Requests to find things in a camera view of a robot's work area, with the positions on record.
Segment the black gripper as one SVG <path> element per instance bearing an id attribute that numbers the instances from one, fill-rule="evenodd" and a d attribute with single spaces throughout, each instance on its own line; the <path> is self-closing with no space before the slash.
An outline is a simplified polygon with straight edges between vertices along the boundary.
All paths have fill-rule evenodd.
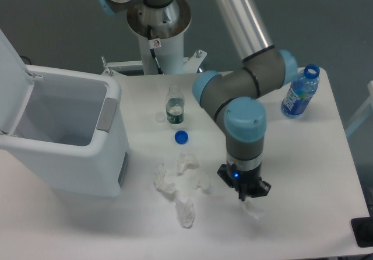
<path id="1" fill-rule="evenodd" d="M 240 170 L 236 164 L 222 164 L 218 176 L 238 193 L 238 198 L 245 201 L 247 197 L 267 196 L 271 185 L 261 178 L 261 164 L 253 170 Z"/>

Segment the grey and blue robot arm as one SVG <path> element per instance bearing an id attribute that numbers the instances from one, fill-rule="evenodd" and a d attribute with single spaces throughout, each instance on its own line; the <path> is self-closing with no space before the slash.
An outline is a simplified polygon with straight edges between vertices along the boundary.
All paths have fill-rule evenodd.
<path id="1" fill-rule="evenodd" d="M 183 72 L 184 48 L 172 44 L 183 38 L 191 22 L 185 0 L 99 0 L 106 12 L 125 10 L 138 37 L 146 75 Z M 216 0 L 242 67 L 221 75 L 201 73 L 192 92 L 200 106 L 226 137 L 227 161 L 218 175 L 241 200 L 266 196 L 270 184 L 261 179 L 266 114 L 258 98 L 290 83 L 297 62 L 272 43 L 254 0 Z"/>

